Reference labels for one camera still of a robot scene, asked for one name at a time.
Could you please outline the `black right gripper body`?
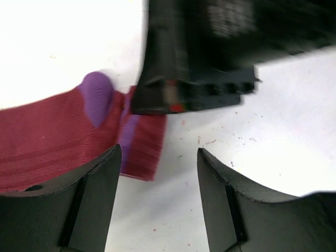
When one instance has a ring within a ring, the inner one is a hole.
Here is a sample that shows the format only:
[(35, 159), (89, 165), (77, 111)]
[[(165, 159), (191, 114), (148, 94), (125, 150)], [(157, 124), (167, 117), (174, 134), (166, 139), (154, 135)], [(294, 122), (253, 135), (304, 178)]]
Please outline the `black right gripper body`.
[(147, 1), (135, 114), (237, 105), (255, 66), (335, 45), (335, 1)]

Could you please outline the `maroon sock purple toe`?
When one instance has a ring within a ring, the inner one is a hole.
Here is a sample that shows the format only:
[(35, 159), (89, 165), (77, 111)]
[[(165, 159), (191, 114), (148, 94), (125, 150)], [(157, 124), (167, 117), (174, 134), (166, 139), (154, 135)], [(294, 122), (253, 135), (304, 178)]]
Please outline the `maroon sock purple toe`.
[(87, 74), (72, 90), (1, 111), (1, 191), (23, 191), (121, 147), (123, 176), (154, 179), (165, 115), (136, 115), (135, 89), (116, 91), (102, 72)]

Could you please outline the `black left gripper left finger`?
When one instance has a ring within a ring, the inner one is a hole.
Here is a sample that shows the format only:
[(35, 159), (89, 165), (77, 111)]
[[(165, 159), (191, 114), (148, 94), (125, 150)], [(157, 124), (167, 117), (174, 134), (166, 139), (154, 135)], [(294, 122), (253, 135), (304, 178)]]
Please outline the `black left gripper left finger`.
[(1, 251), (104, 251), (121, 167), (115, 145), (24, 191), (1, 194)]

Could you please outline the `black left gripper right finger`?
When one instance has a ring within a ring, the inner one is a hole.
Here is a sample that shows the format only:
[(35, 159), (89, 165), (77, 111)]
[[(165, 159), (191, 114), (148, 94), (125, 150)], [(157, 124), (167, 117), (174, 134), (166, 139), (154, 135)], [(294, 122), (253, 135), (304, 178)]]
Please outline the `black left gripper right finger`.
[(204, 148), (197, 174), (210, 251), (335, 251), (335, 193), (263, 186)]

